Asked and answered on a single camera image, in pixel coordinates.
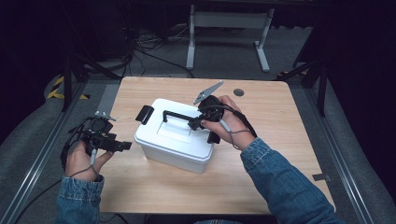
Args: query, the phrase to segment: denim jacket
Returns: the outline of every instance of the denim jacket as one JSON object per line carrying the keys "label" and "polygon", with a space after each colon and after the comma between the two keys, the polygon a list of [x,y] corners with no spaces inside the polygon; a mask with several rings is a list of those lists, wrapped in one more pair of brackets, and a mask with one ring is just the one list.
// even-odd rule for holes
{"label": "denim jacket", "polygon": [[[271,213],[280,223],[344,223],[335,215],[334,208],[320,189],[260,138],[245,148],[241,159]],[[56,223],[99,223],[99,202],[104,181],[102,176],[99,182],[64,176],[57,200]]]}

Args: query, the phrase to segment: tabletop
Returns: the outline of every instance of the tabletop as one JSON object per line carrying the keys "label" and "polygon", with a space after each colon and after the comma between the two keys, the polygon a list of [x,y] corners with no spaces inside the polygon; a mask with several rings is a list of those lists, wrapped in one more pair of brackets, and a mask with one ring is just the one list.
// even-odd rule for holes
{"label": "tabletop", "polygon": [[[213,95],[230,95],[253,125],[257,135],[284,155],[333,204],[288,85],[284,82],[223,80]],[[140,125],[135,118],[143,105],[163,98],[186,105],[218,79],[125,77],[111,111],[112,133],[119,141],[133,142],[105,164],[101,211],[144,214],[270,214],[266,201],[253,185],[240,151],[221,141],[214,145],[205,172],[197,174],[146,158],[134,140]],[[244,92],[235,96],[235,89]]]}

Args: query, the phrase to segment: white plastic container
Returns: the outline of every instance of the white plastic container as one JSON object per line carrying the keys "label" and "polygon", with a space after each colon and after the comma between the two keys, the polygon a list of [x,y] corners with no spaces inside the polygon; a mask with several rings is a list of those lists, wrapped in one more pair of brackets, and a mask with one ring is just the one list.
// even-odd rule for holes
{"label": "white plastic container", "polygon": [[140,124],[134,140],[143,148],[147,158],[176,166],[195,173],[203,173],[212,156],[213,144],[207,143],[209,130],[193,131],[185,119],[167,116],[168,110],[188,117],[198,117],[197,107],[157,99],[154,112],[146,125]]}

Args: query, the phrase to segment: yellow tape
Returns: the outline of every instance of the yellow tape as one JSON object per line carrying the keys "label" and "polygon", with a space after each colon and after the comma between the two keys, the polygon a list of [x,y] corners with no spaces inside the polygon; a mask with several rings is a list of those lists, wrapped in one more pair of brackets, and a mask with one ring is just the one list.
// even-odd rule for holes
{"label": "yellow tape", "polygon": [[[59,87],[64,82],[64,75],[59,75],[58,79],[56,80],[55,84],[53,84],[52,90],[49,92],[47,98],[57,98],[57,99],[64,99],[64,95],[61,93],[57,93]],[[90,95],[82,94],[79,99],[80,100],[89,100]]]}

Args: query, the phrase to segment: metal frame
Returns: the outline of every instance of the metal frame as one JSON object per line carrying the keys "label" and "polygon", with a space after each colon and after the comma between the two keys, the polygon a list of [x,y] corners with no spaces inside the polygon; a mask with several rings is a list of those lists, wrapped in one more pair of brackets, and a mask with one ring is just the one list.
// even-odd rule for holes
{"label": "metal frame", "polygon": [[361,193],[359,188],[355,182],[355,179],[350,173],[347,163],[344,160],[344,156],[341,153],[337,142],[332,134],[332,130],[329,127],[327,120],[320,115],[320,112],[317,108],[317,100],[315,94],[312,89],[304,89],[305,95],[308,98],[308,102],[310,103],[311,107],[315,110],[315,115],[318,119],[320,127],[322,128],[323,132],[325,133],[326,139],[330,145],[330,152],[332,155],[332,160],[334,161],[335,167],[337,168],[338,174],[343,181],[344,187],[346,189],[346,193],[349,196],[349,200],[351,201],[353,208],[358,216],[360,223],[374,223],[367,206],[361,197]]}
{"label": "metal frame", "polygon": [[255,41],[255,48],[260,59],[263,72],[269,72],[270,67],[265,57],[263,45],[267,37],[274,9],[270,8],[267,13],[232,13],[232,12],[203,12],[195,11],[195,6],[191,5],[190,13],[190,42],[187,52],[187,69],[194,67],[195,54],[195,27],[231,27],[231,28],[251,28],[262,29],[260,41]]}
{"label": "metal frame", "polygon": [[47,138],[44,146],[41,148],[39,154],[37,155],[32,167],[26,173],[26,176],[23,179],[20,188],[15,194],[11,204],[8,206],[8,209],[4,213],[2,219],[0,220],[0,223],[12,224],[16,221],[17,216],[20,214],[23,206],[25,205],[30,193],[33,190],[33,187],[35,186],[35,183],[37,182],[37,179],[40,177],[41,172],[43,171],[50,157],[50,154],[55,147],[61,129],[63,128],[67,118],[69,117],[76,102],[78,101],[79,96],[83,93],[85,86],[85,82],[80,82],[77,84],[72,97],[73,100],[71,101],[67,109],[63,113],[61,113],[61,115],[57,119],[54,127],[49,134],[49,137]]}

